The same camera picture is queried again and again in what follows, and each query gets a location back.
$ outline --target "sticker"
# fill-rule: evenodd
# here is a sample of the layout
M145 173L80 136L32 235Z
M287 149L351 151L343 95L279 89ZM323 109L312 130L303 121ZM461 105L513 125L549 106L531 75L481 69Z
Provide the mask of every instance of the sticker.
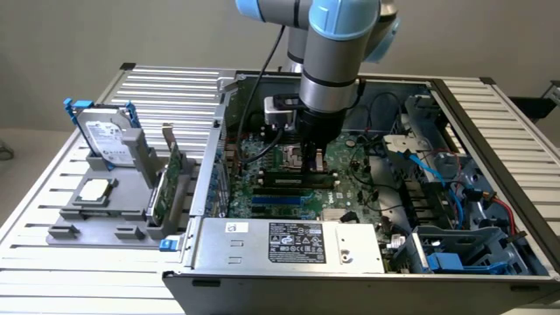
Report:
M327 264L320 223L269 223L268 259L273 263Z
M248 222L227 222L225 233L247 233Z
M87 121L85 126L103 158L116 165L133 165L131 151L121 142L121 128L101 121Z

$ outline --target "slotted metal surface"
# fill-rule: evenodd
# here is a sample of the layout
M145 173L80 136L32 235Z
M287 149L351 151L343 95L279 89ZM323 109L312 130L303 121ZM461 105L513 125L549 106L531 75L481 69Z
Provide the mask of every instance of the slotted metal surface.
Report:
M560 153L497 87L444 80L497 157L560 237ZM455 144L459 140L448 127Z
M159 127L164 122L173 122L183 152L200 161L219 105L219 78L220 70L137 66L115 78L97 102L124 104L131 100L135 103L148 143L161 156L167 155L167 146ZM557 218L560 201L548 194L548 189L553 192L560 189L559 176L551 175L552 172L531 171L539 169L541 162L553 171L553 159L543 150L535 150L533 136L511 118L515 113L504 107L488 86L477 79L461 78L448 79L447 84L465 110L477 116L475 121L489 126L481 127L488 140L496 144L500 139L513 141L503 144L496 152L512 168L529 170L513 175L539 201L544 216ZM481 111L493 116L509 113L511 116L499 119L508 130L496 127L489 116L479 114ZM67 204L88 169L87 153L75 132L0 228L0 312L183 314L160 278L161 271L172 269L171 264L179 261L179 253L53 247L45 243L48 226L56 222L60 206ZM560 222L553 228L560 234ZM553 314L555 310L517 309L511 314L529 312L545 315Z

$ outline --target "green circuit board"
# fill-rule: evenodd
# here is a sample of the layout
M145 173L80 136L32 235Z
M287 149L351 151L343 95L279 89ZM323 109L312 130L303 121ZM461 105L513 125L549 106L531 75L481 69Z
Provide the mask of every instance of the green circuit board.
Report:
M337 185L333 189L305 189L301 188L300 196L301 203L299 205L255 205L252 198L255 197L253 190L260 188L259 184L259 171L265 169L268 172L288 172L289 170L284 167L284 149L288 146L297 146L293 144L280 144L275 149L253 163L248 164L247 170L241 172L232 171L232 194L229 202L228 216L233 218L273 218L281 219L304 219L304 220L320 220L324 219L328 214L336 212L344 213L353 211L357 214L361 223L379 222L380 214L369 211L364 208L363 200L368 198L371 194L371 188L360 184L352 176L349 171L351 157L355 153L355 148L351 148L345 142L352 140L356 142L355 135L343 133L339 138L329 143L327 147L327 154L324 160L327 162L325 168L328 171L336 171ZM263 141L249 138L243 141L243 152L253 155L260 152L265 144ZM363 161L364 153L361 150L355 155L355 160ZM359 202L357 193L363 192L363 200Z

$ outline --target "blue cable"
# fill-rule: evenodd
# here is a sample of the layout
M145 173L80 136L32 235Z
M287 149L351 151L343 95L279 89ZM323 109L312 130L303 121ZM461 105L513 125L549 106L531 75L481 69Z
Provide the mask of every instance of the blue cable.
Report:
M400 156L403 158L407 158L404 156L404 154L401 152L399 152ZM432 169L420 159L417 156L413 156L412 154L408 156L409 160L412 162L415 162L425 171L431 172L435 177L437 177L443 187L445 188L445 180L444 177L441 176L441 174L439 173L439 171L436 171L435 169ZM449 189L449 195L455 200L455 205L457 206L457 218L459 218L459 223L457 223L457 227L456 229L460 230L461 226L463 226L463 220L464 220L464 213L463 213L463 206L461 206L461 201L457 198L457 195L453 193L453 190Z

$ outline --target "gray component holder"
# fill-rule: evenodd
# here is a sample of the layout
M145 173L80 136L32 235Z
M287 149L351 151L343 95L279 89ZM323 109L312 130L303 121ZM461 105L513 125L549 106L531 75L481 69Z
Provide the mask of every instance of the gray component holder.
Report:
M136 137L136 143L143 142L144 133ZM195 160L183 158L172 210L164 217L160 226L149 226L145 212L152 189L147 186L147 176L143 171L151 169L159 171L160 162L157 159L155 160L153 148L144 151L137 150L132 154L136 166L140 166L139 164L145 161L149 162L148 166L140 166L141 171L131 167L116 167L109 171L103 159L99 157L87 158L91 168L77 185L68 204L60 210L57 222L49 228L48 244L157 247L159 241L177 231L184 197L195 171ZM91 179L108 179L109 182L119 183L112 187L105 206L76 203L76 197Z

